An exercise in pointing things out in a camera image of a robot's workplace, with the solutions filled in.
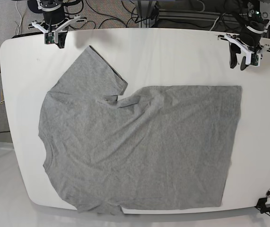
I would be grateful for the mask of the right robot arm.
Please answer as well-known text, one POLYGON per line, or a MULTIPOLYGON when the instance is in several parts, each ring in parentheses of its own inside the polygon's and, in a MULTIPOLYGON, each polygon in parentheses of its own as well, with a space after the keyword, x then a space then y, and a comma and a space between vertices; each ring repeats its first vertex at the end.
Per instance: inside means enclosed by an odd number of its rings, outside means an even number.
POLYGON ((77 22, 87 22, 79 12, 68 13, 67 7, 83 3, 82 0, 64 2, 62 0, 39 0, 37 8, 42 11, 43 21, 32 21, 28 28, 36 28, 44 35, 45 44, 55 44, 60 49, 65 46, 69 26, 77 22))

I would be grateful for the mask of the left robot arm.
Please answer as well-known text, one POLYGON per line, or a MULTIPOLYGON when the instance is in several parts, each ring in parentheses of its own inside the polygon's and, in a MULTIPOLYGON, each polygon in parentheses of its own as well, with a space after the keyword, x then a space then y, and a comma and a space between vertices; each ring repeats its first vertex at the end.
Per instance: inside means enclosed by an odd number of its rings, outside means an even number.
POLYGON ((229 42, 229 66, 235 68, 238 64, 237 55, 244 52, 240 70, 249 66, 259 67, 263 54, 270 53, 270 46, 260 44, 260 40, 267 33, 270 26, 270 0, 248 0, 247 19, 239 13, 233 12, 233 17, 241 26, 238 35, 219 35, 219 40, 229 42))

